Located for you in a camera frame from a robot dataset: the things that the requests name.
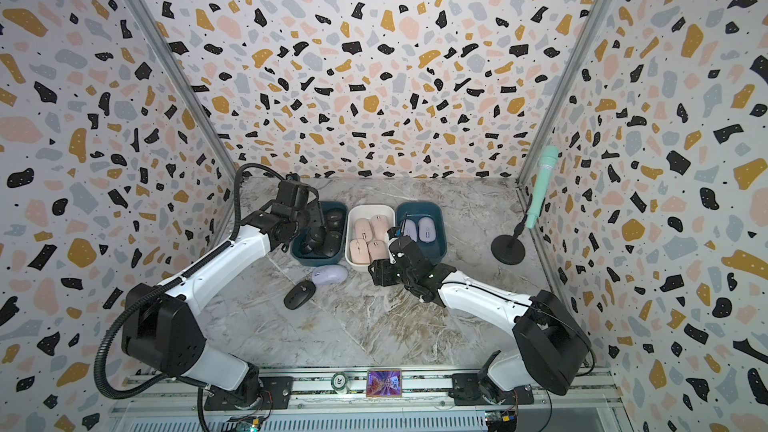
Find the pink mouse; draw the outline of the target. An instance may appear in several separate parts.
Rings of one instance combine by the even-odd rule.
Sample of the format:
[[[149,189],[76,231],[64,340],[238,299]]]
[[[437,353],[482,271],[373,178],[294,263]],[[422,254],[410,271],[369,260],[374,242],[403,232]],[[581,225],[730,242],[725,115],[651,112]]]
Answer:
[[[379,241],[389,240],[389,229],[392,227],[390,218],[386,215],[376,214],[369,219],[374,238]]]
[[[349,243],[349,259],[355,265],[369,265],[371,263],[368,243],[364,239],[353,239]]]
[[[371,222],[366,218],[357,219],[353,225],[354,239],[369,243],[375,239]]]
[[[369,242],[367,246],[370,263],[389,259],[389,251],[387,249],[387,244],[384,241],[375,239]]]

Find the black mouse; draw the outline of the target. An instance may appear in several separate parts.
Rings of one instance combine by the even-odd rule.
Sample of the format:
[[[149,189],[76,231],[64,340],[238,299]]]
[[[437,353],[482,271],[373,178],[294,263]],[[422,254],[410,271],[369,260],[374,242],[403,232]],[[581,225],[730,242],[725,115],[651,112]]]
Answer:
[[[329,210],[325,214],[325,226],[329,231],[340,232],[344,228],[346,213],[342,209]]]
[[[283,299],[288,310],[296,310],[306,304],[316,293],[316,285],[311,280],[303,280],[294,285]]]
[[[325,235],[322,233],[308,233],[301,245],[301,252],[303,255],[309,255],[314,253],[318,248],[321,248],[325,242]]]
[[[341,232],[328,231],[322,245],[322,254],[326,257],[333,257],[337,255],[342,248],[342,242],[343,235]]]

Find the purple mouse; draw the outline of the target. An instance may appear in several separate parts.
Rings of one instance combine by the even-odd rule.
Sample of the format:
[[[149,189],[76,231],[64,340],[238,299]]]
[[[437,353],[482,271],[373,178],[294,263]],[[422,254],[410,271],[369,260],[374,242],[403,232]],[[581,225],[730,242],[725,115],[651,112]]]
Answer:
[[[409,237],[412,241],[419,240],[419,233],[416,223],[411,219],[406,219],[403,223],[403,235]]]
[[[422,243],[433,243],[437,239],[437,229],[434,220],[425,216],[418,222],[419,241]]]
[[[315,268],[310,276],[316,286],[336,285],[348,278],[348,270],[338,264],[323,265]]]

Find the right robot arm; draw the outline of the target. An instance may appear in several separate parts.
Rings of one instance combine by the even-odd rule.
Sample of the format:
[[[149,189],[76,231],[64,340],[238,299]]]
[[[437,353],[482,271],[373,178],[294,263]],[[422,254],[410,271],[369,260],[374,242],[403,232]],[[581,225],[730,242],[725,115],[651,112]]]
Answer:
[[[377,286],[401,285],[422,303],[465,312],[513,337],[516,349],[492,353],[477,373],[478,394],[490,403],[529,385],[564,396],[591,355],[586,333],[553,293],[513,293],[434,264],[408,236],[391,240],[368,273]]]

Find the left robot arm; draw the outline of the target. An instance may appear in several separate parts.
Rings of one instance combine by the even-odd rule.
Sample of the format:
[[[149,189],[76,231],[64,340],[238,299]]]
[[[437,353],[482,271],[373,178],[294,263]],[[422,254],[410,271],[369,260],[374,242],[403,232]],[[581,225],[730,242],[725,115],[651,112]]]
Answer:
[[[276,196],[243,215],[232,235],[213,251],[156,286],[141,284],[126,298],[135,311],[121,327],[121,349],[174,378],[235,391],[255,367],[208,343],[198,316],[252,263],[293,240],[320,220],[317,190],[296,180],[278,183]]]

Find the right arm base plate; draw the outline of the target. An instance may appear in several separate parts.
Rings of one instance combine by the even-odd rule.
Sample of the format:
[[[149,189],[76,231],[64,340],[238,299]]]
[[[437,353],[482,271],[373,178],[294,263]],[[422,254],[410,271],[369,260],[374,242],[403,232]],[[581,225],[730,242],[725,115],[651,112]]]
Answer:
[[[498,405],[512,407],[534,403],[530,387],[520,386],[511,391],[501,391],[489,379],[480,379],[478,373],[456,373],[451,376],[448,396],[457,406]]]

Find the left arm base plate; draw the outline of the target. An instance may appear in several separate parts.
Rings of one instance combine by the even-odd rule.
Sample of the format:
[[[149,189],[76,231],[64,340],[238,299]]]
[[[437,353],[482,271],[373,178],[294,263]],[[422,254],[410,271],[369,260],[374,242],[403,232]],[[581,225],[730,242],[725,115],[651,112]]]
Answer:
[[[260,376],[246,378],[233,391],[212,387],[212,395],[204,399],[203,410],[285,410],[292,397],[293,384],[291,376]]]

